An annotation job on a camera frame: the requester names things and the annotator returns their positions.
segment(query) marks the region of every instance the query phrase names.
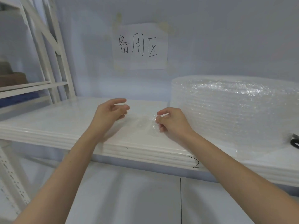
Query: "white floor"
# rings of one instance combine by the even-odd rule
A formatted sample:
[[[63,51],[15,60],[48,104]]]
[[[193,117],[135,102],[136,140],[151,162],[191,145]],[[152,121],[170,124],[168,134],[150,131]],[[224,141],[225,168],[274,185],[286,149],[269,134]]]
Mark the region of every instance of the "white floor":
[[[59,164],[20,161],[35,192]],[[181,212],[182,224],[253,223],[218,183],[95,162],[88,166],[66,223],[180,224]],[[15,217],[0,194],[0,223]]]

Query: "bubble wrap roll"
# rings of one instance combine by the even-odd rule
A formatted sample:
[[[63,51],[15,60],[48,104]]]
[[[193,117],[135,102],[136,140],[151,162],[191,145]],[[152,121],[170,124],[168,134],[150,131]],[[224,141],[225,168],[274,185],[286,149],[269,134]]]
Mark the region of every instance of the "bubble wrap roll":
[[[246,159],[283,148],[298,133],[299,84],[258,77],[180,77],[172,80],[171,106],[182,109],[197,133]]]

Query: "cardboard box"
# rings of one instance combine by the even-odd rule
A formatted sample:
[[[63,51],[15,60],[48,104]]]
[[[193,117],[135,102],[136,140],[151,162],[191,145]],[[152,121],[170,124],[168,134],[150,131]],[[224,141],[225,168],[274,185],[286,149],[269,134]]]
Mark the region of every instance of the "cardboard box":
[[[26,75],[20,72],[14,72],[9,75],[0,75],[0,87],[15,86],[28,83]]]

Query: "black scissors handle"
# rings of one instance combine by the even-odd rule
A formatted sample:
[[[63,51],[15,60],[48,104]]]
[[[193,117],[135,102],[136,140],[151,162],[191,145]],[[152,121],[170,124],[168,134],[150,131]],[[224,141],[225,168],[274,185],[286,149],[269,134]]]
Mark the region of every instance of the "black scissors handle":
[[[299,136],[297,136],[296,134],[293,134],[293,139],[291,140],[290,143],[292,146],[299,149]]]

